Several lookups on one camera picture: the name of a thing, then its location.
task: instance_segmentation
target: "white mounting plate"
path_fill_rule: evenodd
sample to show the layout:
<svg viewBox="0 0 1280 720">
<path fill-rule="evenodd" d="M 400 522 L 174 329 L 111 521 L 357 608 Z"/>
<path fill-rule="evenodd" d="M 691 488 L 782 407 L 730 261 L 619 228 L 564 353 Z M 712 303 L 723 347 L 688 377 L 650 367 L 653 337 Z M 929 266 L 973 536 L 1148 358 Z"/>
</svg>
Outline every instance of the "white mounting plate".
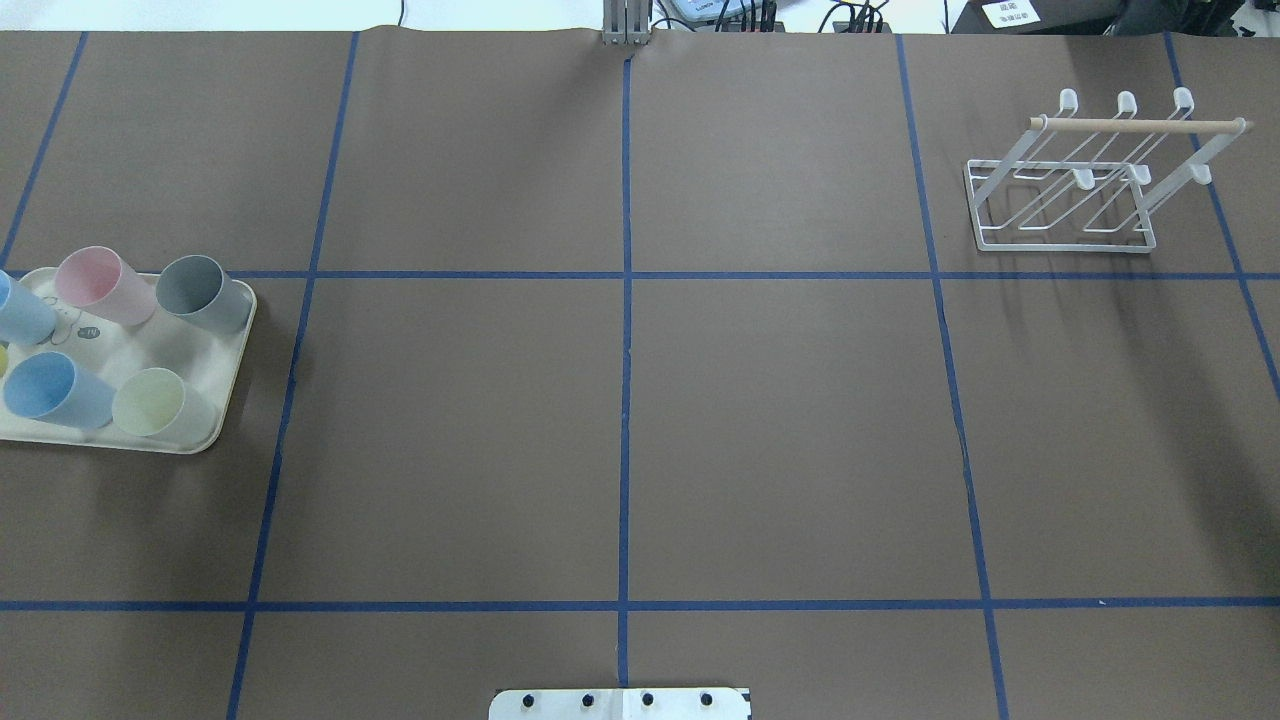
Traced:
<svg viewBox="0 0 1280 720">
<path fill-rule="evenodd" d="M 236 334 L 220 336 L 179 320 L 156 307 L 155 315 L 141 325 L 125 328 L 104 320 L 69 304 L 54 292 L 54 268 L 40 268 L 23 275 L 22 284 L 31 288 L 58 311 L 58 327 L 52 337 L 40 345 L 9 345 L 9 369 L 37 352 L 58 350 L 65 352 L 88 372 L 102 378 L 111 387 L 120 387 L 138 370 L 168 368 L 182 375 L 218 410 L 218 427 L 198 445 L 173 445 L 150 438 L 134 437 L 109 424 L 96 430 L 79 430 L 37 423 L 18 418 L 0 402 L 0 439 L 79 445 L 115 450 L 141 450 L 193 455 L 207 448 L 223 432 L 227 405 L 236 386 L 248 331 L 257 314 L 257 295 L 241 281 L 232 281 L 248 293 L 251 309 L 244 327 Z M 142 279 L 155 284 L 159 275 L 141 273 Z"/>
<path fill-rule="evenodd" d="M 703 705 L 703 696 L 710 705 Z M 590 696 L 591 705 L 582 703 Z M 653 702 L 645 705 L 645 696 Z M 489 720 L 750 720 L 751 692 L 740 688 L 503 691 Z"/>
<path fill-rule="evenodd" d="M 1105 242 L 988 242 L 987 234 L 983 228 L 982 218 L 979 211 L 982 210 L 973 204 L 973 195 L 977 188 L 982 184 L 982 181 L 987 179 L 988 174 L 978 173 L 977 170 L 993 170 L 1000 165 L 1000 160 L 969 160 L 965 165 L 965 197 L 969 201 L 969 222 L 973 224 L 973 237 L 978 243 L 978 250 L 984 251 L 1006 251 L 1006 252 L 1137 252 L 1148 254 L 1156 249 L 1156 233 L 1151 227 L 1151 214 L 1146 211 L 1139 211 L 1138 232 L 1142 234 L 1143 245 L 1120 245 L 1120 243 L 1105 243 Z M 1074 169 L 1091 169 L 1091 170 L 1105 170 L 1110 172 L 1114 169 L 1121 169 L 1125 173 L 1125 184 L 1129 187 L 1133 195 L 1134 206 L 1142 202 L 1142 183 L 1138 182 L 1138 176 L 1134 170 L 1134 165 L 1128 163 L 1053 163 L 1053 161 L 1018 161 L 1014 163 L 1014 172 L 1018 170 L 1060 170 L 1071 172 Z M 1044 179 L 1052 181 L 1057 176 L 1050 174 Z M 1106 233 L 1097 233 L 1098 237 L 1106 237 Z"/>
</svg>

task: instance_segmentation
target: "wooden dowel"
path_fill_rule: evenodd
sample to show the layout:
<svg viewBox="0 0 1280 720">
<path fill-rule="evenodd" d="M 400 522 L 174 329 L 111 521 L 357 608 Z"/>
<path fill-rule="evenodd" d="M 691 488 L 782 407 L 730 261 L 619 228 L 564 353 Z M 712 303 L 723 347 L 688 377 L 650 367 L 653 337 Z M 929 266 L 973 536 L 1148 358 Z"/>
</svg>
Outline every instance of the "wooden dowel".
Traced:
<svg viewBox="0 0 1280 720">
<path fill-rule="evenodd" d="M 1142 132 L 1171 135 L 1230 135 L 1249 132 L 1253 122 L 1244 118 L 1234 120 L 1111 120 L 1091 118 L 1030 118 L 1030 129 L 1050 129 L 1066 132 Z"/>
</svg>

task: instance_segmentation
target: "tray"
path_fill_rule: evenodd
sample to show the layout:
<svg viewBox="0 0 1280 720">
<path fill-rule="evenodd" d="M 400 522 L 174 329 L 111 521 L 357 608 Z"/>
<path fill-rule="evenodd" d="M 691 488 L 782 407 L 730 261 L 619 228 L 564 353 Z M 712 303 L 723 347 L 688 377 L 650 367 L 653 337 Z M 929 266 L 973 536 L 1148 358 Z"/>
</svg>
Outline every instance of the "tray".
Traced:
<svg viewBox="0 0 1280 720">
<path fill-rule="evenodd" d="M 209 439 L 200 445 L 182 446 L 134 437 L 114 424 L 96 430 L 79 430 L 38 423 L 18 418 L 4 406 L 4 402 L 0 402 L 0 439 L 173 455 L 193 455 L 214 445 L 214 441 L 223 432 L 227 405 L 232 397 L 232 388 L 236 386 L 236 375 L 239 373 L 241 359 L 244 356 L 244 345 L 248 342 L 248 332 L 253 327 L 253 316 L 257 315 L 257 295 L 253 288 L 241 281 L 232 281 L 241 291 L 248 293 L 252 304 L 244 328 L 233 336 L 220 336 L 200 329 L 159 307 L 146 323 L 125 328 L 58 299 L 54 292 L 54 268 L 40 268 L 27 273 L 19 281 L 58 310 L 58 327 L 54 329 L 52 337 L 40 345 L 10 345 L 6 378 L 18 363 L 49 350 L 65 352 L 111 387 L 120 387 L 129 375 L 138 370 L 168 368 L 182 375 L 214 404 L 218 410 L 218 425 Z M 159 277 L 147 273 L 140 274 L 143 281 L 152 286 Z"/>
</svg>

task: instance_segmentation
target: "plastic cup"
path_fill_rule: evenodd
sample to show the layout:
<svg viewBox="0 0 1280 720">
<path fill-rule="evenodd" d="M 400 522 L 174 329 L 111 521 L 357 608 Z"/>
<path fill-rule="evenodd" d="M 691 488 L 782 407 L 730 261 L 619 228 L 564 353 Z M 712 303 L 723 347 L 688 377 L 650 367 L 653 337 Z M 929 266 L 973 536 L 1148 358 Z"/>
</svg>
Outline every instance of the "plastic cup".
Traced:
<svg viewBox="0 0 1280 720">
<path fill-rule="evenodd" d="M 54 334 L 58 313 L 9 273 L 0 273 L 0 340 L 38 345 Z"/>
<path fill-rule="evenodd" d="M 68 255 L 54 275 L 54 290 L 76 307 L 122 325 L 145 323 L 156 310 L 155 288 L 101 245 Z"/>
<path fill-rule="evenodd" d="M 174 445 L 198 445 L 218 424 L 218 411 L 173 370 L 150 368 L 124 380 L 111 404 L 115 427 Z"/>
<path fill-rule="evenodd" d="M 91 430 L 111 421 L 115 389 L 61 352 L 27 357 L 4 383 L 4 404 L 19 418 Z"/>
<path fill-rule="evenodd" d="M 252 301 L 212 258 L 187 255 L 160 273 L 156 301 L 165 313 L 197 328 L 230 334 L 239 332 L 252 310 Z"/>
</svg>

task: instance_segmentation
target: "light blue cup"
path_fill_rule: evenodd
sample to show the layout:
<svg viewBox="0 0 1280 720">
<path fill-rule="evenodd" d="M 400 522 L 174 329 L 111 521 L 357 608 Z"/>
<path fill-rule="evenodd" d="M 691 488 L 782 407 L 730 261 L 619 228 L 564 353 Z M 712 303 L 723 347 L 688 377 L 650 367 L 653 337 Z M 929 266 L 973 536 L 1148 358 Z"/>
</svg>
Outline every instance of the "light blue cup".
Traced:
<svg viewBox="0 0 1280 720">
<path fill-rule="evenodd" d="M 38 345 L 54 334 L 58 313 L 33 292 L 0 273 L 0 340 L 14 345 Z"/>
<path fill-rule="evenodd" d="M 4 404 L 19 418 L 91 430 L 111 421 L 115 389 L 61 352 L 19 363 L 4 383 Z"/>
</svg>

